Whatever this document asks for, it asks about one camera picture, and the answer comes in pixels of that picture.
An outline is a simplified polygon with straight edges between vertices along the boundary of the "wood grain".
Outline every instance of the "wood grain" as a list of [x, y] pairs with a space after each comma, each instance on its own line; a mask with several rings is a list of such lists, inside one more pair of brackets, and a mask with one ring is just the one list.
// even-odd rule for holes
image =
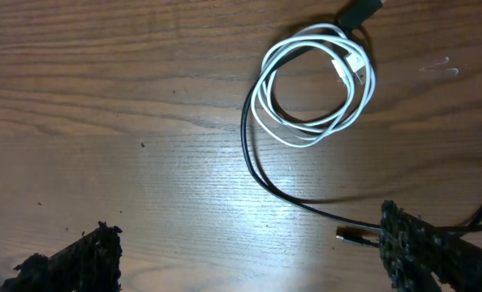
[[[124, 230], [125, 291], [390, 291], [376, 250], [265, 193], [241, 157], [265, 51], [345, 4], [0, 0], [0, 284], [101, 220]], [[365, 31], [378, 86], [364, 114], [307, 149], [256, 127], [265, 172], [341, 216], [377, 222], [393, 199], [458, 224], [482, 201], [482, 1], [389, 0]], [[280, 70], [298, 118], [343, 98], [322, 58]]]

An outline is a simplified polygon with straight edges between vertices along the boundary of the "cable plug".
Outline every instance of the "cable plug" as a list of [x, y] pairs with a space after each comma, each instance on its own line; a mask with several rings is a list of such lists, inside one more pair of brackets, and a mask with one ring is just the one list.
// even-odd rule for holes
[[346, 230], [337, 229], [336, 238], [345, 243], [353, 243], [362, 247], [378, 247], [378, 243], [374, 243], [371, 240], [365, 239], [360, 235], [347, 232]]
[[[349, 68], [353, 71], [355, 78], [360, 82], [361, 85], [365, 84], [365, 63], [364, 60], [359, 57], [357, 54], [347, 54], [344, 57], [344, 61], [346, 61]], [[335, 67], [335, 70], [338, 73], [338, 76], [343, 79], [346, 76], [344, 70], [342, 69], [342, 65], [339, 61], [332, 59], [331, 62]]]

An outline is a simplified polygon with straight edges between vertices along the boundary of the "charging cable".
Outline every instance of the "charging cable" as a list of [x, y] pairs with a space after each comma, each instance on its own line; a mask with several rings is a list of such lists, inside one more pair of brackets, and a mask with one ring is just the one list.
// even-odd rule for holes
[[[315, 31], [319, 30], [323, 30], [324, 33], [315, 33]], [[336, 45], [344, 49], [348, 52], [348, 55], [342, 59], [327, 44]], [[320, 49], [332, 58], [331, 62], [338, 76], [346, 85], [347, 96], [346, 102], [334, 114], [317, 118], [310, 122], [292, 122], [275, 110], [273, 104], [275, 99], [272, 98], [272, 89], [277, 70], [272, 71], [272, 68], [290, 53], [302, 47]], [[355, 80], [353, 76], [364, 85], [364, 94], [359, 106], [350, 114], [347, 114], [351, 102], [355, 99]], [[376, 83], [376, 75], [369, 57], [360, 45], [349, 40], [346, 34], [334, 24], [315, 24], [297, 32], [288, 39], [279, 41], [266, 53], [263, 58], [259, 79], [256, 81], [255, 90], [252, 91], [250, 96], [252, 113], [256, 121], [273, 138], [291, 147], [304, 148], [314, 145], [328, 135], [350, 126], [371, 99]], [[273, 120], [287, 127], [292, 135], [303, 142], [290, 142], [271, 130], [257, 113], [256, 101], [259, 101], [262, 108]]]

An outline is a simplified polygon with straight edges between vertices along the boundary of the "white cable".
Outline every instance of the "white cable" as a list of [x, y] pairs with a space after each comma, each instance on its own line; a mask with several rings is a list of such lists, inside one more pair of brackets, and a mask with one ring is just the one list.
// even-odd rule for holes
[[[334, 32], [336, 32], [336, 34], [338, 34], [338, 36], [328, 36], [323, 34], [311, 33], [312, 30], [316, 30], [319, 28], [327, 28], [333, 30]], [[349, 66], [330, 47], [321, 44], [318, 41], [337, 45], [349, 52], [349, 55], [346, 56], [346, 62], [349, 62]], [[270, 71], [280, 59], [282, 59], [295, 49], [303, 46], [321, 49], [333, 58], [335, 68], [337, 69], [338, 74], [342, 78], [343, 83], [346, 85], [347, 98], [344, 105], [336, 113], [331, 114], [329, 117], [318, 118], [312, 122], [296, 123], [285, 119], [283, 116], [281, 116], [275, 111], [272, 102], [272, 87], [275, 80], [275, 75], [277, 74], [277, 70], [271, 74]], [[350, 58], [348, 58], [349, 56], [353, 57], [353, 60], [356, 59], [358, 60], [358, 62], [363, 63], [363, 66], [365, 67], [365, 87], [364, 94], [362, 96], [362, 100], [359, 106], [353, 112], [347, 115], [347, 109], [349, 108], [351, 102], [355, 97], [355, 81], [353, 80], [352, 73], [358, 70], [354, 70], [354, 64], [351, 63]], [[304, 148], [314, 145], [326, 136], [350, 126], [358, 118], [366, 104], [371, 99], [375, 87], [376, 76], [364, 49], [360, 45], [356, 44], [354, 41], [349, 40], [339, 27], [333, 24], [315, 24], [297, 32], [294, 36], [288, 39], [279, 41], [266, 53], [261, 65], [261, 73], [259, 79], [257, 80], [256, 86], [252, 92], [252, 95], [250, 96], [251, 107], [256, 121], [271, 136], [288, 146]], [[259, 115], [256, 112], [256, 100], [260, 102], [263, 109], [266, 111], [266, 113], [268, 113], [270, 117], [272, 117], [279, 124], [290, 129], [295, 137], [299, 138], [300, 140], [305, 140], [306, 142], [299, 144], [291, 143], [284, 140], [275, 132], [270, 130], [266, 126], [266, 124], [260, 119]], [[311, 135], [305, 134], [303, 133], [303, 131], [311, 133]]]

